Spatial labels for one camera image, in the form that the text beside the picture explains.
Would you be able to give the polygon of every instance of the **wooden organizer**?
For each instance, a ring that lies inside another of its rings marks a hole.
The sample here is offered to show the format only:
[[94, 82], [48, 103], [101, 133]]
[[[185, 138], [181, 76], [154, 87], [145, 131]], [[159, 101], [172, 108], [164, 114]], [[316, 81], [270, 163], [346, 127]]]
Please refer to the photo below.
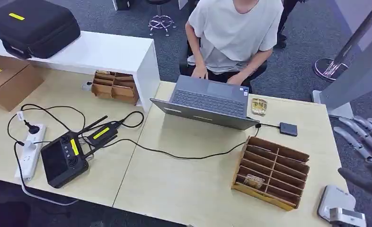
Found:
[[132, 75], [97, 71], [94, 75], [91, 92], [99, 98], [113, 98], [137, 104], [139, 93]]
[[[297, 209], [310, 167], [309, 155], [256, 137], [246, 141], [233, 177], [232, 189], [290, 211]], [[261, 187], [244, 183], [247, 175], [264, 179]]]

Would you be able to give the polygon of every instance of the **wooden slot rack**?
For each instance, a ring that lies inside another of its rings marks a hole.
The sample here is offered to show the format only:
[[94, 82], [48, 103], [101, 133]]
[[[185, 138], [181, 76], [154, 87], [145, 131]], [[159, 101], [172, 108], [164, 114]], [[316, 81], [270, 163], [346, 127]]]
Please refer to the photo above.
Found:
[[[284, 210], [297, 209], [310, 167], [309, 155], [255, 137], [243, 146], [232, 189], [265, 200]], [[264, 179], [260, 188], [244, 184], [248, 175]]]

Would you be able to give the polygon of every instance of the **laptop keyboard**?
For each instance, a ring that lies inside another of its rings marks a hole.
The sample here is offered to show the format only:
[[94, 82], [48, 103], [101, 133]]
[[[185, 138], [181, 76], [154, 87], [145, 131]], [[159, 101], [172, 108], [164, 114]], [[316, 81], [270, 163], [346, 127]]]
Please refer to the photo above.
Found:
[[242, 102], [202, 95], [179, 89], [175, 91], [172, 102], [179, 105], [190, 106], [237, 117], [244, 117], [245, 113], [245, 105]]

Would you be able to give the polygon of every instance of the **laptop lid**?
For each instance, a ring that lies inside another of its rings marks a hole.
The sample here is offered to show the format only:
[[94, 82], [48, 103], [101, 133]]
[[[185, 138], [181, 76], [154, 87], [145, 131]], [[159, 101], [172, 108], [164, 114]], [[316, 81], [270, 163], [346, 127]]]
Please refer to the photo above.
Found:
[[201, 122], [217, 124], [229, 128], [246, 130], [259, 123], [259, 121], [249, 118], [242, 118], [222, 113], [211, 112], [208, 110], [178, 105], [154, 98], [150, 98], [150, 100], [166, 114], [184, 117]]

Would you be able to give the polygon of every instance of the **light wooden desk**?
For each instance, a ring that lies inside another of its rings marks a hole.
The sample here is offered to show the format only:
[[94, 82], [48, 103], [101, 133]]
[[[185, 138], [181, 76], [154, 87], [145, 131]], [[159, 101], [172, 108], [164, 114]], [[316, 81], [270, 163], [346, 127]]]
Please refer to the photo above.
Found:
[[[175, 84], [161, 82], [156, 98], [169, 100]], [[298, 137], [263, 126], [258, 137], [310, 155], [310, 172], [300, 207], [286, 212], [274, 205], [230, 189], [241, 147], [204, 160], [179, 160], [136, 148], [114, 207], [195, 227], [329, 226], [316, 214], [328, 184], [347, 190], [324, 105], [266, 96], [262, 123], [296, 124]], [[178, 156], [202, 157], [229, 150], [254, 135], [213, 124], [165, 115], [152, 106], [139, 143]]]
[[[58, 70], [38, 69], [45, 77], [45, 82], [36, 89], [22, 104], [33, 103], [41, 107], [55, 105], [68, 105], [82, 111], [86, 116], [86, 126], [95, 120], [108, 115], [110, 120], [120, 120], [134, 110], [142, 111], [141, 107], [124, 104], [114, 100], [104, 100], [94, 97], [89, 91], [82, 91], [84, 81], [92, 78], [92, 75], [77, 74]], [[19, 183], [14, 178], [17, 163], [13, 151], [14, 141], [8, 137], [6, 126], [8, 120], [21, 107], [20, 104], [11, 113], [0, 110], [0, 180]], [[73, 131], [79, 131], [83, 125], [82, 116], [69, 108], [56, 108], [50, 110], [59, 120], [67, 124]], [[26, 119], [32, 123], [44, 123], [47, 126], [45, 139], [52, 141], [66, 132], [58, 122], [52, 119], [44, 111], [25, 111]], [[135, 125], [141, 120], [139, 114], [134, 114], [126, 120], [126, 124]], [[16, 118], [11, 124], [11, 133], [18, 140], [24, 140], [27, 135], [27, 127]], [[136, 129], [122, 127], [119, 130], [119, 138], [137, 140], [142, 131], [142, 126]], [[126, 168], [134, 151], [134, 145], [122, 142], [115, 146], [104, 148], [95, 153], [91, 160], [89, 171], [82, 174], [72, 182], [60, 189], [48, 185], [44, 173], [41, 157], [38, 161], [34, 178], [27, 186], [47, 192], [70, 196], [85, 201], [90, 201], [106, 206], [112, 206], [122, 182]]]

